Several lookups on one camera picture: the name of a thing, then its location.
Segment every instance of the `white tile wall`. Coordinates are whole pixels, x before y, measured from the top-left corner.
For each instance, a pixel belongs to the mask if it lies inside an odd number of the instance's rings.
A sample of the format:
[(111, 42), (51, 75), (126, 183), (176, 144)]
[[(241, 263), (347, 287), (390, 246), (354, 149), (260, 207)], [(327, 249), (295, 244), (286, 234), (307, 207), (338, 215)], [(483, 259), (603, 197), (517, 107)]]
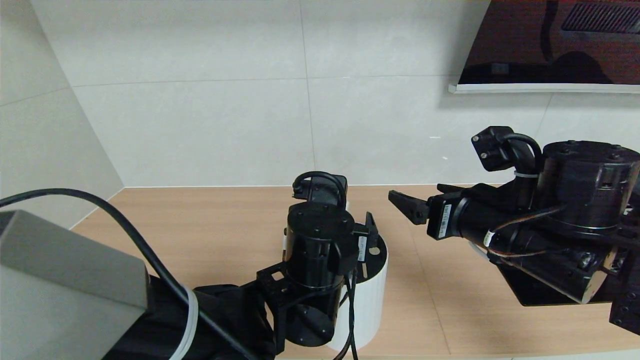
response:
[(550, 95), (452, 95), (446, 76), (310, 79), (317, 167), (356, 184), (501, 182), (470, 137), (492, 124), (535, 133)]
[(297, 0), (33, 0), (72, 86), (304, 78)]
[(0, 106), (68, 87), (27, 0), (0, 2)]
[(563, 140), (618, 143), (640, 151), (640, 95), (554, 94), (539, 143)]
[[(0, 106), (0, 119), (3, 196), (64, 187), (108, 199), (122, 189), (118, 174), (70, 88)], [(83, 200), (50, 196), (12, 208), (70, 227), (95, 206)]]
[[(313, 166), (351, 184), (507, 181), (469, 141), (492, 124), (640, 149), (638, 95), (448, 94), (489, 0), (32, 1), (127, 186), (287, 185)], [(209, 145), (222, 128), (260, 138)], [(267, 145), (296, 165), (253, 155)]]
[(308, 74), (460, 74), (489, 0), (302, 0)]
[[(104, 198), (120, 191), (123, 184), (28, 0), (0, 2), (0, 33), (2, 196), (49, 187), (77, 188)], [(95, 206), (56, 196), (12, 208), (70, 227)]]
[(75, 91), (127, 186), (290, 184), (314, 167), (305, 80)]

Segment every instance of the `white label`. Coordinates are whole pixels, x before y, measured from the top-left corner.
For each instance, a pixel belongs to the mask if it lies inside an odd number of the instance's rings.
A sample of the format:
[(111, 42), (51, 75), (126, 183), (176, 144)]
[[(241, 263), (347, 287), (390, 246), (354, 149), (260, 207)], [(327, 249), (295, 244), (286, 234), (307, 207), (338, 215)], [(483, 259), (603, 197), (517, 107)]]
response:
[(445, 205), (442, 210), (442, 221), (440, 222), (440, 231), (438, 237), (442, 238), (447, 234), (447, 225), (449, 225), (449, 214), (451, 214), (451, 204)]
[(366, 253), (366, 250), (367, 250), (366, 236), (358, 237), (358, 248), (360, 249), (360, 252), (358, 253), (358, 261), (364, 261), (364, 254)]

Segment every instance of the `wire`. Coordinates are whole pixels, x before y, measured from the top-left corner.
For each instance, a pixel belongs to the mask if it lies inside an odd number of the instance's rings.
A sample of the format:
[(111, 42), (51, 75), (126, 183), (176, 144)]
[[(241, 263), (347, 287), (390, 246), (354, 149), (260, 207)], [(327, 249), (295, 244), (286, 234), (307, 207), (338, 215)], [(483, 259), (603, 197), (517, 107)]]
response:
[[(129, 235), (131, 240), (136, 244), (137, 248), (140, 250), (142, 255), (147, 259), (151, 267), (156, 271), (158, 277), (162, 279), (166, 285), (171, 289), (171, 291), (178, 296), (179, 299), (185, 305), (189, 306), (189, 298), (187, 296), (186, 291), (182, 288), (182, 285), (176, 280), (173, 275), (169, 272), (169, 270), (162, 264), (162, 261), (158, 258), (156, 253), (151, 249), (147, 241), (142, 237), (142, 234), (133, 226), (133, 224), (118, 210), (116, 207), (111, 205), (104, 199), (101, 199), (98, 196), (95, 196), (91, 193), (84, 192), (81, 190), (74, 189), (65, 189), (65, 188), (50, 188), (50, 189), (40, 189), (40, 190), (32, 190), (29, 192), (19, 193), (17, 195), (9, 196), (7, 198), (0, 200), (0, 208), (4, 206), (8, 206), (11, 204), (15, 204), (16, 202), (21, 202), (28, 199), (34, 199), (36, 197), (42, 197), (47, 195), (66, 195), (70, 197), (76, 197), (78, 199), (83, 199), (92, 204), (98, 206), (100, 209), (103, 209), (107, 214), (109, 214), (113, 220), (115, 220), (118, 225)], [(220, 335), (224, 340), (229, 342), (229, 345), (240, 354), (242, 354), (247, 360), (260, 360), (260, 358), (249, 348), (244, 346), (236, 337), (229, 333), (226, 329), (224, 329), (220, 324), (215, 322), (204, 309), (200, 308), (198, 310), (198, 314), (202, 321), (204, 321), (216, 334)]]
[(519, 140), (529, 145), (533, 152), (534, 159), (536, 160), (536, 171), (538, 173), (542, 172), (542, 168), (545, 165), (544, 158), (542, 156), (542, 150), (540, 150), (540, 145), (538, 145), (534, 138), (524, 134), (506, 134), (500, 137), (501, 142), (505, 142), (506, 140)]
[[(351, 286), (349, 285), (349, 279), (348, 278), (345, 278), (344, 284), (347, 287), (347, 290), (344, 293), (344, 297), (340, 301), (340, 305), (342, 305), (344, 303), (344, 301), (346, 301), (347, 295), (351, 294)], [(355, 314), (353, 312), (353, 308), (351, 307), (351, 304), (353, 302), (351, 300), (349, 300), (349, 303), (350, 303), (349, 304), (349, 335), (347, 336), (347, 340), (344, 343), (344, 346), (342, 347), (342, 350), (340, 350), (340, 352), (333, 358), (333, 360), (342, 360), (342, 359), (344, 359), (344, 356), (346, 356), (347, 352), (349, 351), (349, 347), (351, 347), (352, 344), (355, 344), (354, 343), (354, 339), (353, 339), (353, 326), (352, 326), (352, 323), (353, 323), (352, 319), (355, 320)]]
[(526, 258), (527, 256), (546, 254), (548, 251), (542, 250), (542, 251), (536, 251), (536, 252), (526, 252), (524, 254), (512, 254), (508, 252), (501, 252), (501, 251), (496, 251), (492, 249), (487, 249), (487, 252), (489, 252), (490, 254), (496, 255), (500, 258)]
[(338, 207), (340, 209), (346, 209), (347, 208), (347, 191), (344, 189), (344, 186), (342, 185), (340, 180), (338, 180), (337, 177), (335, 177), (334, 175), (329, 174), (328, 172), (324, 172), (324, 171), (308, 171), (308, 172), (305, 172), (304, 174), (300, 174), (293, 181), (293, 188), (294, 189), (300, 188), (300, 182), (302, 182), (302, 180), (304, 180), (304, 179), (306, 179), (308, 177), (323, 177), (323, 178), (333, 182), (336, 185), (336, 187), (338, 188), (338, 194), (340, 195), (340, 199), (338, 201)]
[(187, 316), (187, 325), (184, 328), (182, 340), (180, 340), (180, 344), (169, 360), (182, 360), (184, 358), (189, 352), (189, 348), (191, 348), (198, 327), (198, 298), (191, 289), (184, 285), (182, 287), (189, 297), (189, 314)]
[(560, 205), (556, 205), (556, 206), (551, 206), (550, 208), (545, 208), (545, 209), (541, 209), (541, 210), (536, 210), (536, 211), (532, 211), (530, 213), (526, 213), (523, 215), (520, 215), (519, 217), (515, 217), (511, 220), (508, 220), (506, 222), (503, 222), (502, 224), (494, 227), (493, 229), (490, 229), (489, 231), (486, 232), (486, 235), (484, 236), (484, 247), (486, 247), (487, 249), (489, 249), (489, 246), (491, 245), (491, 240), (493, 239), (493, 235), (495, 235), (495, 233), (500, 230), (503, 229), (509, 225), (513, 225), (513, 224), (521, 224), (523, 222), (528, 222), (531, 220), (536, 220), (539, 218), (543, 218), (543, 217), (547, 217), (551, 214), (555, 214), (558, 213), (562, 210), (564, 210), (564, 208), (566, 208), (566, 204), (560, 204)]
[(358, 360), (358, 350), (356, 348), (355, 339), (355, 310), (353, 303), (356, 296), (356, 283), (358, 282), (358, 268), (353, 269), (353, 275), (351, 277), (351, 286), (346, 281), (347, 292), (349, 293), (349, 333), (351, 334), (351, 355), (353, 360)]

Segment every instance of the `wooden table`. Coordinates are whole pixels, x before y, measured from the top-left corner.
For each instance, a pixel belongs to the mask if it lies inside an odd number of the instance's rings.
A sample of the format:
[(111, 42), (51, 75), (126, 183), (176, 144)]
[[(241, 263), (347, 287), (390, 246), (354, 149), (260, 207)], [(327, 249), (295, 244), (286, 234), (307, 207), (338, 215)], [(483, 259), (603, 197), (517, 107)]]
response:
[[(383, 319), (366, 359), (516, 357), (640, 348), (609, 324), (609, 304), (522, 307), (499, 271), (465, 240), (435, 241), (387, 200), (396, 189), (426, 199), (434, 186), (351, 186), (349, 211), (376, 219), (389, 247)], [(124, 189), (111, 199), (180, 282), (244, 284), (282, 257), (289, 187)], [(74, 228), (140, 256), (102, 211)], [(288, 343), (279, 358), (331, 359), (326, 347)]]

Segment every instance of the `black cylindrical motor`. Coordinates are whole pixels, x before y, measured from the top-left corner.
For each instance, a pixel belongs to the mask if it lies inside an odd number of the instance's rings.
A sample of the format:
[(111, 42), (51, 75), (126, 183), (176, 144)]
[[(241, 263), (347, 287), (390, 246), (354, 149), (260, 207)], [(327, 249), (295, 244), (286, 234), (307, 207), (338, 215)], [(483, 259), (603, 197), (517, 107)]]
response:
[(344, 282), (335, 243), (353, 240), (354, 226), (351, 214), (333, 204), (301, 202), (289, 208), (284, 273), (296, 293), (310, 295), (287, 312), (289, 341), (314, 347), (333, 338)]
[(640, 154), (602, 142), (555, 142), (545, 146), (536, 207), (566, 207), (548, 225), (574, 237), (615, 231), (640, 171)]

